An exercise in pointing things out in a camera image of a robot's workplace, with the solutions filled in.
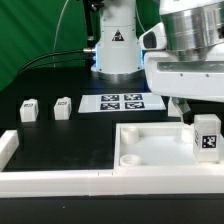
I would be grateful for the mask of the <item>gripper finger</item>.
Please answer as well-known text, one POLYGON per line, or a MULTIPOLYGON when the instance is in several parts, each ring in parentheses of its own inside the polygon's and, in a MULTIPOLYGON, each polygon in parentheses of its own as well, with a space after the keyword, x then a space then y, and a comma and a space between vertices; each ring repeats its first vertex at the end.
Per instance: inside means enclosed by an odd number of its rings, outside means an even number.
POLYGON ((193 113, 186 99, 173 98, 172 103, 184 124, 191 125, 194 122, 193 113))

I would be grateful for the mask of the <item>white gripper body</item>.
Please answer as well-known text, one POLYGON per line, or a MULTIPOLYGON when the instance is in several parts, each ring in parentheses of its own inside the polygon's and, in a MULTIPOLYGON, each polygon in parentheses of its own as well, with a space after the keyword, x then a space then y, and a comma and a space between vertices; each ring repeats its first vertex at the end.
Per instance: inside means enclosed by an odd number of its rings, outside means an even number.
POLYGON ((180 62, 166 50, 162 22, 142 34, 139 42, 146 51, 144 69, 153 94, 224 102, 224 43, 209 47, 205 61, 180 62))

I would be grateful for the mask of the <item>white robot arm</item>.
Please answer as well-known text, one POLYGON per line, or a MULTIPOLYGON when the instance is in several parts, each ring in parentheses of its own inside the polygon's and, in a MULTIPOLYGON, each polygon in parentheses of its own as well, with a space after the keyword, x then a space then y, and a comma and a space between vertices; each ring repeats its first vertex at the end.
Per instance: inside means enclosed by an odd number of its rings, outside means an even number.
POLYGON ((224 0, 159 0, 160 22, 136 35, 136 0, 90 0, 100 14, 94 77, 143 73, 152 93, 178 108, 188 99, 224 103, 224 0))

